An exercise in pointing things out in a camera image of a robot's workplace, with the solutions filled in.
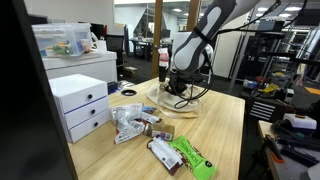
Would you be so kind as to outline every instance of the white wall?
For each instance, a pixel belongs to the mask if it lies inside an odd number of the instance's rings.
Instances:
[[[164,22],[166,23],[167,29],[170,31],[170,39],[174,39],[176,37],[176,33],[178,29],[178,17],[166,12],[162,12],[162,17],[164,18]]]
[[[28,13],[65,22],[114,24],[112,0],[24,0]]]
[[[146,7],[114,7],[114,22],[126,24],[129,39],[133,38],[133,31],[139,23]],[[129,42],[129,50],[133,52],[133,44]]]
[[[222,27],[222,29],[233,29],[246,22],[247,14],[240,16]],[[215,48],[213,72],[217,76],[228,77],[236,53],[241,32],[229,32],[219,35]]]

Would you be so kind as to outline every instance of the clear plastic container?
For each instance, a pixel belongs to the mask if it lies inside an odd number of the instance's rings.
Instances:
[[[92,46],[90,23],[32,25],[43,57],[80,56]]]

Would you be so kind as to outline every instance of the chip bag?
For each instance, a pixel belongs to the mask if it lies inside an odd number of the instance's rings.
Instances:
[[[184,164],[197,180],[210,179],[217,171],[216,166],[204,158],[196,148],[191,146],[186,137],[179,136],[177,139],[169,142],[169,145],[184,157]]]

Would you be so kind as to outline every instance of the office chair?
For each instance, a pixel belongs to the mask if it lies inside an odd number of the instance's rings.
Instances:
[[[107,34],[106,37],[107,50],[117,53],[117,75],[122,76],[123,73],[123,41],[124,35],[110,35]]]

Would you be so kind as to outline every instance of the drawer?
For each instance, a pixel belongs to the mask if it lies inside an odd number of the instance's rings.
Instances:
[[[83,123],[69,129],[70,142],[76,142],[82,137],[86,136],[96,128],[100,127],[111,119],[110,109],[84,121]]]
[[[67,128],[71,129],[72,127],[80,124],[81,122],[92,118],[93,116],[105,111],[109,108],[108,97],[104,97],[97,101],[94,101],[86,106],[75,109],[64,115]]]
[[[81,74],[49,80],[58,108],[65,114],[108,95],[105,81]]]

